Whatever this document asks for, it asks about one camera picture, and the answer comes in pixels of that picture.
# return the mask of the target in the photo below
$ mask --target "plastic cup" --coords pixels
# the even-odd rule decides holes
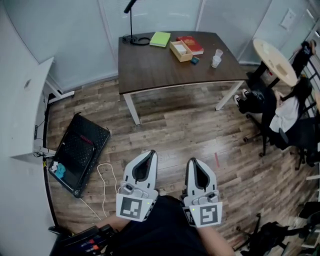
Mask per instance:
[[[224,52],[223,52],[222,50],[216,49],[216,51],[215,51],[215,56],[218,56],[218,57],[221,58],[221,56],[222,56],[223,53],[224,53]]]
[[[212,58],[212,63],[211,63],[211,66],[213,67],[213,68],[216,68],[216,67],[218,67],[218,65],[219,65],[219,63],[221,62],[221,58],[219,57],[219,56],[213,56],[213,58]]]

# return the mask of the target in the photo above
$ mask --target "white cable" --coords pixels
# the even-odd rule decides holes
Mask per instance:
[[[111,166],[111,170],[112,170],[112,174],[113,174],[113,177],[114,177],[114,180],[115,180],[115,184],[114,184],[114,190],[115,190],[115,193],[119,193],[119,189],[120,187],[118,188],[118,191],[117,191],[117,179],[116,179],[116,176],[115,176],[115,173],[114,173],[114,168],[112,167],[112,165],[110,163],[101,163],[99,164],[97,167],[96,167],[96,170],[98,171],[99,175],[100,175],[100,178],[101,180],[103,181],[103,195],[104,195],[104,199],[103,199],[103,202],[102,202],[102,210],[103,210],[103,213],[104,213],[104,216],[106,218],[108,218],[106,212],[105,212],[105,201],[106,201],[106,182],[104,180],[104,178],[102,177],[100,171],[99,171],[99,167],[100,166],[103,166],[103,165],[108,165],[108,166]],[[90,208],[90,210],[99,218],[99,220],[101,221],[101,218],[96,214],[96,212],[84,201],[81,199],[82,202],[85,203],[86,206],[88,206]]]

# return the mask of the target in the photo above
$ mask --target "black desk lamp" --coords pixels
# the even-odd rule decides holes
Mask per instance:
[[[132,6],[135,4],[137,0],[131,0],[128,5],[126,6],[126,8],[124,9],[124,13],[127,14],[128,12],[130,12],[130,31],[131,31],[131,35],[125,35],[122,38],[122,41],[124,43],[128,42],[128,38],[129,38],[129,42],[132,45],[136,45],[136,46],[147,46],[150,43],[150,38],[148,37],[141,37],[141,38],[137,38],[136,36],[132,36]]]

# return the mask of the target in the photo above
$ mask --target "small cardboard box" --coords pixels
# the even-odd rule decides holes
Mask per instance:
[[[183,47],[186,49],[186,54],[181,55],[180,52],[178,52],[175,48],[175,45],[183,45]],[[170,49],[180,62],[191,61],[193,57],[192,51],[183,41],[170,42]]]

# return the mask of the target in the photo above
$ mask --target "green notebook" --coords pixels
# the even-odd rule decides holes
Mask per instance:
[[[170,33],[155,32],[153,37],[151,38],[150,45],[166,47],[169,41],[169,38],[170,38]]]

